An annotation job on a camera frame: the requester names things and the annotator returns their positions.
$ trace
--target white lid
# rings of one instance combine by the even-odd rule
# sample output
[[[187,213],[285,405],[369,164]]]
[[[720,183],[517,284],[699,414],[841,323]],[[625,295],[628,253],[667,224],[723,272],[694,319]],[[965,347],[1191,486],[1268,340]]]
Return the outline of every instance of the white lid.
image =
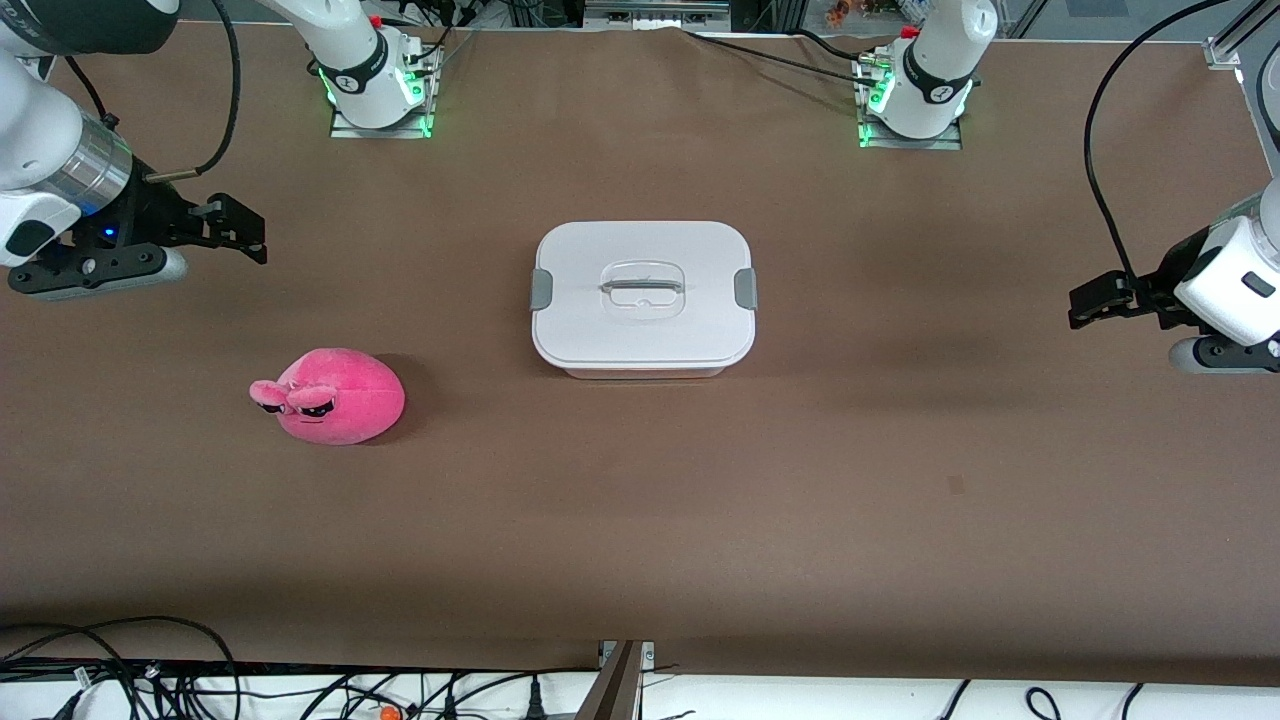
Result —
[[[534,345],[561,368],[722,368],[755,340],[751,252],[723,223],[563,224],[534,274]]]

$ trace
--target brown tabletop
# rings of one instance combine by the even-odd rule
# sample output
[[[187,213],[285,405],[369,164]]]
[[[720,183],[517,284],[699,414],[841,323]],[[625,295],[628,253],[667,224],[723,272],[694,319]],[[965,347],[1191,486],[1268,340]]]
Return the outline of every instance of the brown tabletop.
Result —
[[[480,33],[434,138],[332,141],[298,37],[241,45],[236,141],[180,190],[266,217],[270,264],[0,293],[6,616],[180,614],[246,660],[536,667],[628,635],[685,671],[1275,682],[1280,386],[1176,373],[1151,318],[1066,324],[1117,265],[1080,132],[1119,45],[992,46],[960,152],[859,149],[841,82],[677,31]],[[216,143],[225,53],[183,26],[83,64],[169,169]],[[1267,179],[1194,45],[1134,55],[1097,168],[1140,269]],[[691,383],[544,364],[534,250],[591,219],[741,231],[750,355]],[[310,446],[250,402],[317,346],[385,357],[399,425]]]

